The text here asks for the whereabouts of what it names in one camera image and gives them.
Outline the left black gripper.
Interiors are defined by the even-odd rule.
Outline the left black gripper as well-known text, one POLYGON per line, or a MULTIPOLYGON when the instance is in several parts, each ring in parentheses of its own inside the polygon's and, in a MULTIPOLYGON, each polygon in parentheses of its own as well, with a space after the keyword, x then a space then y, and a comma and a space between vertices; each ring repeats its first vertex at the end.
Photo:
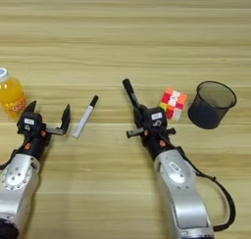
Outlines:
MULTIPOLYGON (((33 113, 36 107, 36 102, 32 101, 26 108, 25 113, 33 113)), ((70 121, 71 121, 71 107, 67 105, 65 108, 62 118, 62 124, 60 128, 47 127, 45 124, 42 125, 37 133, 31 131, 18 129, 18 134, 24 136, 24 142, 20 148, 16 150, 16 154, 29 155, 36 158, 38 161, 41 160, 45 148, 49 145, 52 135, 64 135, 67 133, 70 121)))

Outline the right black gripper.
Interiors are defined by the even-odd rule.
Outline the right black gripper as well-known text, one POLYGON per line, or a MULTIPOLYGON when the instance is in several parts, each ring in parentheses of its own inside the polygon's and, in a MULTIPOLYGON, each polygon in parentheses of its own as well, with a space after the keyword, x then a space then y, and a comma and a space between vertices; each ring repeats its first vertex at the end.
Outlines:
POLYGON ((126 136, 128 138, 139 136, 152 160, 155 160, 159 154, 176 147, 169 138, 170 134, 176 132, 173 128, 167 129, 166 118, 155 120, 148 118, 149 109, 142 104, 133 108, 133 115, 136 129, 128 130, 126 136))

